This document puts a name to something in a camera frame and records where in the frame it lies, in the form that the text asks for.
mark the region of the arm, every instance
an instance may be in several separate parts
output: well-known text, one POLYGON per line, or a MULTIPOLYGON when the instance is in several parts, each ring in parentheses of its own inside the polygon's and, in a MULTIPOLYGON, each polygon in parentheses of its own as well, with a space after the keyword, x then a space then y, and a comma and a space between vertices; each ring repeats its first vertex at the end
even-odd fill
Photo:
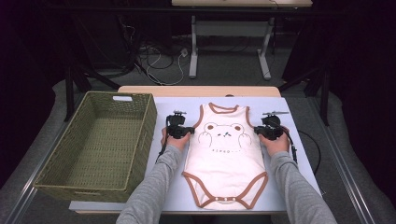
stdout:
POLYGON ((290 223, 336 223, 329 206, 300 174, 290 157, 288 137, 284 133, 274 141, 259 137, 271 156, 271 170, 285 197, 290 223))
POLYGON ((168 138, 165 152, 157 160, 151 173, 131 194, 117 223, 158 223, 166 193, 177 167, 182 160, 182 150, 190 138, 168 138))

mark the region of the controller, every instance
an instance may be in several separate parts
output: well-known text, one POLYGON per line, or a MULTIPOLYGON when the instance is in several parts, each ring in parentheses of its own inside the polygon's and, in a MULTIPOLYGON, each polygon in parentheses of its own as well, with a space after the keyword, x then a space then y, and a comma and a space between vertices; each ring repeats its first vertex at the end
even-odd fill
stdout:
POLYGON ((271 112, 264 113, 267 115, 266 118, 262 118, 262 125, 254 127, 254 133, 262 134, 265 138, 269 140, 276 140, 280 135, 283 134, 283 128, 280 126, 280 119, 278 114, 287 114, 288 112, 271 112))
POLYGON ((180 139, 185 136, 187 133, 194 133, 195 129, 192 127, 182 127, 180 125, 184 124, 186 118, 182 116, 182 114, 186 114, 181 111, 174 111, 175 115, 169 115, 166 117, 166 131, 172 137, 176 139, 180 139))

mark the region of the white onesie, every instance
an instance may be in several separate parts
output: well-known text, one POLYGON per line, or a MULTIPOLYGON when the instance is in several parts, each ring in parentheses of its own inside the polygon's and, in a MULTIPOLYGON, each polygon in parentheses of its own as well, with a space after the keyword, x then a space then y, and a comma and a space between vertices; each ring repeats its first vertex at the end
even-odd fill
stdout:
POLYGON ((195 203, 215 210, 251 209, 268 177, 248 106, 201 105, 183 175, 195 203))

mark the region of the hand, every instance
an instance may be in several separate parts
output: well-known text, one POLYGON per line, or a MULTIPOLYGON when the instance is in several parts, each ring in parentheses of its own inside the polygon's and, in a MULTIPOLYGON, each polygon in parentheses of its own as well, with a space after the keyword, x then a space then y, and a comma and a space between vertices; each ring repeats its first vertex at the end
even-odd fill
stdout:
POLYGON ((259 134, 260 141, 265 145, 267 148, 268 154, 272 157, 277 152, 281 151, 289 151, 290 142, 288 136, 283 133, 278 137, 276 140, 269 140, 265 138, 262 134, 259 134))
MULTIPOLYGON (((180 139, 176 139, 171 135, 169 135, 166 145, 172 145, 174 147, 177 147, 180 151, 183 151, 184 147, 186 146, 186 143, 189 142, 190 137, 191 137, 191 133, 187 133, 184 137, 180 139)), ((163 139, 161 139, 162 145, 165 142, 165 138, 166 138, 166 128, 163 128, 163 139)))

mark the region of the desk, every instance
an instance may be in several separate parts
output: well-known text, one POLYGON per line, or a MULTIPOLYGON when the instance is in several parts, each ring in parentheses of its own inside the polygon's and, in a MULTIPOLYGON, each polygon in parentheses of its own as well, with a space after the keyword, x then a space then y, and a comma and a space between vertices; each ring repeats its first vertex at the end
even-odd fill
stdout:
MULTIPOLYGON (((311 7, 311 0, 172 0, 176 7, 311 7)), ((265 21, 197 21, 191 17, 192 53, 190 63, 190 78, 197 76, 198 35, 232 35, 263 37, 262 47, 257 50, 262 76, 265 80, 271 79, 265 52, 273 31, 274 18, 265 21)))
MULTIPOLYGON (((262 125, 262 113, 270 111, 289 111, 284 98, 280 97, 279 91, 274 87, 201 87, 201 86, 177 86, 177 87, 121 87, 119 92, 151 92, 157 106, 158 116, 154 131, 151 151, 148 158, 146 175, 154 166, 155 160, 161 149, 161 129, 164 127, 166 116, 175 109, 185 111, 187 114, 185 126, 193 125, 199 118, 199 105, 213 102, 217 105, 234 106, 249 105, 250 121, 254 126, 262 125)), ((312 173, 309 161, 305 155, 303 145, 297 133, 291 114, 281 115, 282 124, 290 129, 291 138, 297 151, 299 169, 308 182, 319 192, 317 181, 312 173)), ((269 156, 263 151, 265 166, 269 167, 269 156)), ((268 171, 268 183, 251 210, 243 211, 212 211, 199 208, 195 205, 191 190, 187 181, 181 175, 184 164, 181 164, 176 172, 173 183, 163 207, 164 214, 276 214, 286 211, 286 205, 279 194, 273 174, 268 171)), ((96 202, 71 202, 69 209, 78 213, 119 213, 124 203, 96 203, 96 202)))

